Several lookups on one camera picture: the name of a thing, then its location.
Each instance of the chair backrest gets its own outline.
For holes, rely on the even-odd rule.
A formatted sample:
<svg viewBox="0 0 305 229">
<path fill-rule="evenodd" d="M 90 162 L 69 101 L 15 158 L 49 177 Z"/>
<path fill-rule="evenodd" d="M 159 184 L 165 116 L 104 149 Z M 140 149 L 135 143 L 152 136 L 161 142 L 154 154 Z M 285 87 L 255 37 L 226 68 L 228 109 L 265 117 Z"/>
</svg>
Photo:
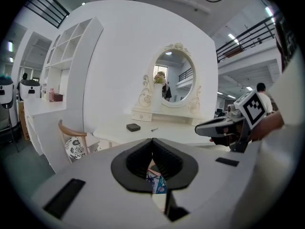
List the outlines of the chair backrest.
<svg viewBox="0 0 305 229">
<path fill-rule="evenodd" d="M 66 142 L 70 139 L 71 136 L 80 136 L 81 140 L 82 140 L 82 145 L 84 147 L 85 154 L 88 155 L 88 148 L 87 148 L 87 143 L 86 143 L 86 136 L 87 136 L 86 132 L 73 131 L 73 130 L 65 127 L 62 124 L 62 120 L 60 120 L 58 122 L 58 127 L 61 131 L 61 138 L 62 138 L 63 146 L 66 145 Z M 69 161 L 72 163 L 72 160 L 69 155 L 68 155 L 68 158 L 69 158 Z"/>
</svg>

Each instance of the metal pole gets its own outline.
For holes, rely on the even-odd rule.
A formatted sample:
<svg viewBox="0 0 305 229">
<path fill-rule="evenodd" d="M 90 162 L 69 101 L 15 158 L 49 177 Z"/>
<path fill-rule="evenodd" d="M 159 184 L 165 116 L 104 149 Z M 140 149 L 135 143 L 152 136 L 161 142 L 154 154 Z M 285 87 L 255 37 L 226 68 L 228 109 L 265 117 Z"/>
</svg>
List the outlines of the metal pole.
<svg viewBox="0 0 305 229">
<path fill-rule="evenodd" d="M 9 124 L 10 124 L 10 133 L 11 133 L 11 137 L 13 138 L 13 142 L 16 146 L 16 149 L 17 149 L 17 153 L 19 153 L 19 150 L 18 150 L 18 147 L 17 147 L 17 143 L 15 141 L 15 138 L 14 138 L 14 133 L 13 133 L 13 127 L 11 125 L 11 121 L 10 121 L 10 109 L 8 109 L 8 112 L 9 112 Z"/>
</svg>

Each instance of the black pad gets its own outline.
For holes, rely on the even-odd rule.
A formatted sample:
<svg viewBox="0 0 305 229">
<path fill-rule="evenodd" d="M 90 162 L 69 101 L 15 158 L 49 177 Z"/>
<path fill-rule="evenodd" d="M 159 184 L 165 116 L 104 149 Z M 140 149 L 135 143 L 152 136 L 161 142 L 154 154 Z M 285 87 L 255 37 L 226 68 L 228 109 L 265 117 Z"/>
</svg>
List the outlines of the black pad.
<svg viewBox="0 0 305 229">
<path fill-rule="evenodd" d="M 237 167 L 237 165 L 239 163 L 239 161 L 227 159 L 227 158 L 218 158 L 215 161 L 217 161 L 219 163 L 223 163 L 225 165 L 234 166 L 234 167 Z"/>
<path fill-rule="evenodd" d="M 71 179 L 43 209 L 57 219 L 60 219 L 85 183 L 82 180 Z"/>
</svg>

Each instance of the decorative cushion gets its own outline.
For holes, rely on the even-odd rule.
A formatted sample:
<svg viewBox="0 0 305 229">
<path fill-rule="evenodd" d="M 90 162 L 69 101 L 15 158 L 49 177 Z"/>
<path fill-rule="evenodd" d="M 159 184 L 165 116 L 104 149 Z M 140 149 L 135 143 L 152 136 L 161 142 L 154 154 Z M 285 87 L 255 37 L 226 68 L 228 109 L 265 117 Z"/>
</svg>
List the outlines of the decorative cushion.
<svg viewBox="0 0 305 229">
<path fill-rule="evenodd" d="M 85 156 L 85 150 L 78 136 L 71 137 L 65 145 L 67 154 L 73 159 L 80 159 Z"/>
</svg>

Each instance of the black box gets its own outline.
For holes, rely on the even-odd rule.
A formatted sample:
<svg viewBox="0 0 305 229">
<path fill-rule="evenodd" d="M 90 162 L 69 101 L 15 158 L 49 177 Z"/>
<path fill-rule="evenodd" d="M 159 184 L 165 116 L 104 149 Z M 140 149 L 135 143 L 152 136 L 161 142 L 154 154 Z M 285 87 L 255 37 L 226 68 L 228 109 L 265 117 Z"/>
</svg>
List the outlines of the black box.
<svg viewBox="0 0 305 229">
<path fill-rule="evenodd" d="M 128 125 L 126 125 L 126 128 L 131 132 L 136 132 L 141 129 L 141 127 L 137 124 L 128 124 Z"/>
</svg>

